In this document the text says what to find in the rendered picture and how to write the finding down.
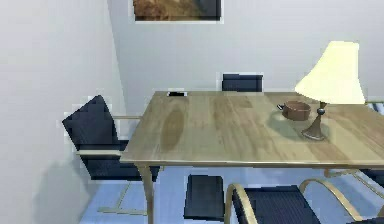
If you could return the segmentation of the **wooden dining table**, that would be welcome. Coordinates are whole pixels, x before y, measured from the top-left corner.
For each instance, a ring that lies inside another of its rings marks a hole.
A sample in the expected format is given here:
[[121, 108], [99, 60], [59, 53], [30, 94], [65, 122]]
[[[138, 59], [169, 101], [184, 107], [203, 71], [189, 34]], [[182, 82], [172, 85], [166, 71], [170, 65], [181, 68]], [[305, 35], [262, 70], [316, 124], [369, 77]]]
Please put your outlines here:
[[365, 105], [328, 105], [324, 140], [303, 136], [308, 122], [276, 106], [295, 93], [156, 92], [130, 142], [124, 163], [142, 176], [147, 213], [154, 213], [153, 166], [384, 169], [384, 116]]

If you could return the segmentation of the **cream shade table lamp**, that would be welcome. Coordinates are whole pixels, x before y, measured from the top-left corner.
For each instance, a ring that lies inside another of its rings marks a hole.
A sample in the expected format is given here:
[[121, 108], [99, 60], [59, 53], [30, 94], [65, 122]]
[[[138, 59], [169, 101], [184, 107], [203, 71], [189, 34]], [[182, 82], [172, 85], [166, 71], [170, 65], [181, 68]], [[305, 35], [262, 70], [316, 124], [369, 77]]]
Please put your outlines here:
[[321, 119], [328, 104], [359, 105], [365, 97], [358, 76], [359, 44], [347, 41], [331, 41], [322, 56], [295, 86], [294, 91], [320, 103], [317, 117], [302, 131], [302, 135], [321, 141]]

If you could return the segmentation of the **framed brown wall picture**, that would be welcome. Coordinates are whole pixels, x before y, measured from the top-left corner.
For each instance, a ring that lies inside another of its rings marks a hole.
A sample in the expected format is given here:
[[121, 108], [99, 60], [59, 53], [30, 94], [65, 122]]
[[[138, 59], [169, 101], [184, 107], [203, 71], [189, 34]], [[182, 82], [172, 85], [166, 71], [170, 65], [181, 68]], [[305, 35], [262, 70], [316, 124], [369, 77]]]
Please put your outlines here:
[[221, 0], [132, 0], [136, 21], [219, 21]]

